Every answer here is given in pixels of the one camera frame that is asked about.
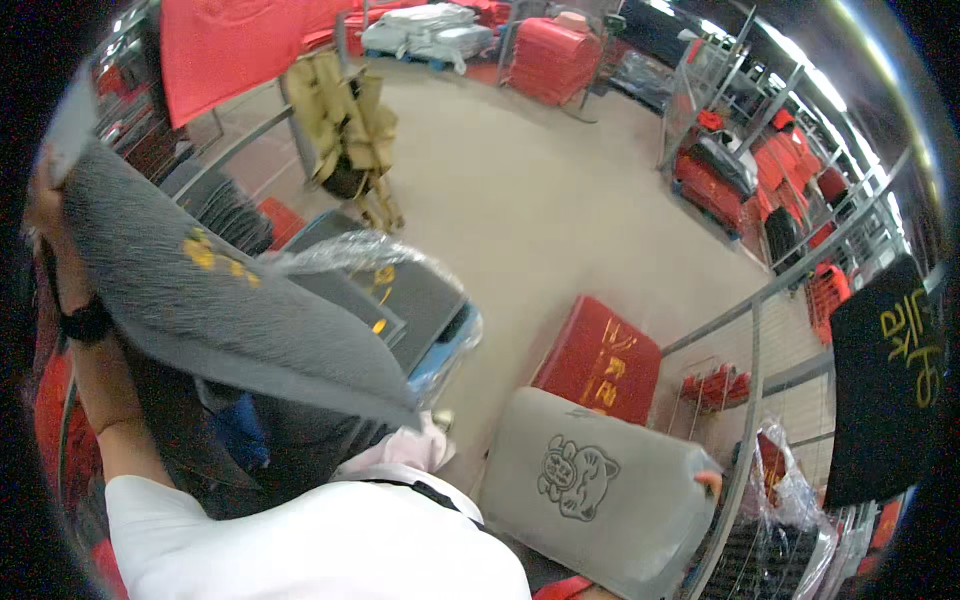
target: blue pallet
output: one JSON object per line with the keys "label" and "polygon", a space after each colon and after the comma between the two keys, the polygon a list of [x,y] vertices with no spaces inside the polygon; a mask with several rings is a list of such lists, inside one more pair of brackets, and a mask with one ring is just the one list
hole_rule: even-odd
{"label": "blue pallet", "polygon": [[[388,59],[396,58],[395,54],[392,54],[390,52],[383,52],[382,50],[373,50],[371,48],[364,50],[364,56],[370,57],[372,59],[381,59],[384,57]],[[430,67],[431,71],[436,71],[438,73],[440,73],[441,71],[444,71],[447,65],[452,64],[452,62],[447,62],[446,60],[431,59],[430,57],[419,57],[417,55],[410,54],[409,52],[404,54],[403,58],[400,60],[402,62],[426,62],[427,66]]]}

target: person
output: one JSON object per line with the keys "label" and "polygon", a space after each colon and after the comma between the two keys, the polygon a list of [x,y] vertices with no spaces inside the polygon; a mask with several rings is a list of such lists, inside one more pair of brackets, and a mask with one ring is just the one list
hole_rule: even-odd
{"label": "person", "polygon": [[[25,216],[56,258],[61,325],[102,457],[110,540],[130,598],[531,598],[519,559],[485,531],[476,505],[403,464],[340,473],[256,515],[209,518],[163,465],[48,157],[31,196]],[[719,493],[719,475],[697,479]]]}

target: watch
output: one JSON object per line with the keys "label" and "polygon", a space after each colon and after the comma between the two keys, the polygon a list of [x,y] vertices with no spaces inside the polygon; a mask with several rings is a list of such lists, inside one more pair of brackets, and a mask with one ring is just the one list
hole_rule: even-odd
{"label": "watch", "polygon": [[73,311],[72,315],[60,315],[63,333],[78,342],[102,342],[112,326],[113,319],[99,296],[94,296],[86,306]]}

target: red mat stack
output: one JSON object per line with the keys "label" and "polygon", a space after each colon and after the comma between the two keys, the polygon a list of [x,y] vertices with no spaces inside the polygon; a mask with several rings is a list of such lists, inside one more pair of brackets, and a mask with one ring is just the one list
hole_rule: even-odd
{"label": "red mat stack", "polygon": [[516,31],[510,86],[546,105],[560,106],[590,83],[600,41],[552,19],[526,19]]}

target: warehouse floor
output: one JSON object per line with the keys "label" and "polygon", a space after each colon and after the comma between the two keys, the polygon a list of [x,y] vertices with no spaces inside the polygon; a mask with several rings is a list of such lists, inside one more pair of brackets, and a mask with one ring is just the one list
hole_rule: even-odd
{"label": "warehouse floor", "polygon": [[[770,276],[700,213],[669,194],[654,164],[660,119],[612,92],[581,123],[510,89],[421,64],[374,62],[400,118],[389,178],[401,237],[459,277],[485,322],[483,343],[444,391],[458,455],[442,475],[469,490],[504,402],[531,378],[577,294],[606,303],[666,345]],[[281,106],[265,84],[217,109],[216,156]],[[191,124],[200,139],[210,117]],[[286,125],[241,152],[230,173],[258,200],[311,219],[336,203],[306,191]]]}

